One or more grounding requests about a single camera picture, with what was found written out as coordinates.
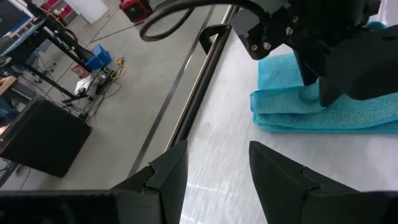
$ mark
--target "folded towel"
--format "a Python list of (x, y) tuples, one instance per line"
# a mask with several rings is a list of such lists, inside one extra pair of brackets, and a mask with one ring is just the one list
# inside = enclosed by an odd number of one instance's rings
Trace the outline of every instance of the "folded towel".
[(268, 132), (398, 133), (398, 93), (366, 101), (343, 95), (322, 108), (318, 89), (303, 86), (294, 54), (261, 60), (254, 122)]

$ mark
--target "screw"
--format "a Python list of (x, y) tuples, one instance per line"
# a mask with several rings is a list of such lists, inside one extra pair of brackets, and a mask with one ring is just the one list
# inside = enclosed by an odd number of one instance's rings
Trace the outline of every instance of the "screw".
[(257, 50), (257, 45), (256, 45), (256, 44), (253, 44), (253, 45), (251, 46), (251, 50), (252, 50), (252, 51), (256, 51), (256, 50)]
[(292, 35), (293, 34), (293, 29), (290, 27), (286, 28), (286, 35)]
[(268, 43), (268, 42), (264, 42), (264, 48), (266, 49), (266, 50), (269, 50), (269, 49), (271, 49), (271, 44), (270, 43)]

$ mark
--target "electrical cord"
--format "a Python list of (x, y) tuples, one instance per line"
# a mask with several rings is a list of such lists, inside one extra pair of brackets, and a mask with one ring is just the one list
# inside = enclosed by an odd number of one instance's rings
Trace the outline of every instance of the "electrical cord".
[(60, 44), (62, 44), (67, 50), (73, 50), (73, 49), (72, 49), (71, 47), (69, 47), (67, 44), (65, 44), (65, 43), (59, 38), (58, 35), (59, 35), (60, 32), (63, 32), (63, 33), (65, 33), (65, 34), (67, 34), (67, 35), (69, 35), (70, 37), (73, 38), (73, 40), (74, 40), (75, 43), (73, 44), (72, 48), (73, 48), (73, 47), (76, 48), (76, 47), (79, 45), (79, 40), (78, 40), (76, 34), (75, 34), (74, 32), (72, 32), (72, 30), (66, 29), (66, 28), (57, 30), (57, 32), (54, 33), (54, 36), (55, 36), (55, 38), (57, 39), (57, 41), (60, 42)]
[(57, 17), (57, 16), (53, 15), (52, 12), (49, 12), (40, 6), (38, 6), (38, 8), (41, 9), (43, 12), (45, 12), (47, 15), (52, 16), (56, 22), (58, 22), (63, 28), (65, 28), (65, 25), (63, 25), (63, 23), (60, 21), (60, 16)]
[[(91, 120), (91, 119), (97, 114), (98, 109), (100, 108), (100, 106), (102, 105), (102, 103), (103, 103), (104, 100), (106, 100), (106, 99), (108, 99), (108, 98), (114, 96), (114, 95), (117, 94), (117, 93), (119, 92), (119, 90), (121, 89), (121, 84), (118, 83), (116, 80), (117, 80), (119, 77), (123, 76), (123, 75), (126, 73), (126, 71), (127, 71), (127, 68), (124, 66), (124, 58), (118, 59), (118, 65), (119, 65), (119, 68), (118, 68), (118, 69), (116, 70), (116, 72), (115, 72), (115, 74), (116, 74), (115, 77), (111, 77), (112, 81), (111, 81), (109, 84), (107, 84), (107, 85), (103, 88), (103, 91), (99, 94), (99, 97), (97, 97), (97, 99), (95, 99), (95, 101), (91, 104), (91, 106), (90, 106), (90, 108), (89, 108), (88, 110), (86, 110), (86, 109), (87, 109), (87, 107), (88, 107), (89, 104), (87, 104), (87, 105), (85, 106), (85, 109), (84, 109), (84, 110), (86, 111), (86, 114), (90, 114), (92, 111), (94, 111), (94, 113), (93, 113), (92, 115), (89, 115), (89, 116), (87, 117), (87, 119), (86, 119), (86, 121), (85, 121), (86, 123), (87, 123), (89, 120)], [(111, 88), (112, 84), (117, 84), (117, 85), (119, 85), (119, 87), (118, 87), (118, 89), (117, 89), (114, 93), (112, 93), (112, 94), (110, 94), (110, 95), (107, 96), (106, 94), (107, 94), (107, 92), (109, 91), (109, 89)]]
[(30, 176), (30, 171), (31, 171), (31, 170), (32, 170), (32, 168), (29, 167), (29, 171), (28, 171), (28, 173), (27, 173), (27, 175), (26, 175), (26, 178), (25, 178), (24, 182), (22, 183), (22, 185), (21, 185), (21, 187), (19, 188), (18, 191), (22, 190), (22, 188), (25, 186), (25, 183), (26, 183), (27, 179), (28, 179), (29, 176)]
[[(174, 0), (166, 1), (162, 3), (160, 7), (155, 9), (154, 13), (147, 18), (146, 23), (142, 26), (139, 35), (141, 39), (146, 42), (162, 40), (173, 34), (178, 28), (180, 28), (181, 25), (189, 18), (194, 8), (214, 4), (228, 4), (247, 9), (255, 14), (262, 24), (267, 24), (271, 19), (270, 15), (265, 10), (263, 10), (261, 6), (250, 0)], [(188, 9), (188, 11), (169, 30), (157, 35), (147, 35), (149, 28), (152, 27), (156, 22), (159, 22), (161, 19), (172, 13), (186, 9)]]

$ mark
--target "desk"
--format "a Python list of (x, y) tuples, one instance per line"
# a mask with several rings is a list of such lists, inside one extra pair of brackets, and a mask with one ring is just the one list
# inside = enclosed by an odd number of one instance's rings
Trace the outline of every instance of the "desk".
[(17, 81), (16, 77), (7, 77), (4, 79), (5, 81), (1, 83), (0, 85), (0, 96), (6, 92), (12, 84), (14, 84)]
[[(290, 51), (285, 46), (273, 54)], [(398, 190), (396, 134), (272, 134), (257, 128), (250, 111), (257, 65), (232, 31), (189, 133), (180, 223), (267, 223), (251, 177), (250, 141), (360, 191)]]

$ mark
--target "floor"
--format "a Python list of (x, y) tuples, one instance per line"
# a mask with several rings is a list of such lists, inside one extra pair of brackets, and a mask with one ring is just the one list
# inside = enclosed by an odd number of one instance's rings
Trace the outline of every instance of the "floor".
[[(2, 190), (109, 189), (146, 166), (167, 147), (206, 59), (195, 39), (202, 28), (221, 23), (227, 7), (198, 8), (169, 38), (146, 43), (139, 38), (139, 26), (133, 27), (123, 12), (117, 10), (119, 0), (103, 1), (109, 11), (99, 21), (87, 24), (78, 16), (68, 28), (88, 49), (101, 44), (113, 59), (125, 58), (128, 71), (118, 80), (121, 89), (105, 100), (90, 120), (93, 132), (64, 178), (22, 169), (10, 177)], [(166, 30), (180, 16), (165, 18), (155, 25), (153, 32)], [(57, 63), (52, 78), (67, 90), (75, 89), (79, 79), (70, 71), (75, 65), (72, 59), (50, 46), (42, 60), (47, 65)], [(24, 82), (39, 94), (53, 101), (63, 100), (60, 92), (47, 83), (35, 86), (29, 83), (33, 78), (29, 75), (25, 78), (29, 81)], [(110, 94), (117, 88), (112, 86)], [(84, 108), (87, 102), (81, 100), (79, 107)]]

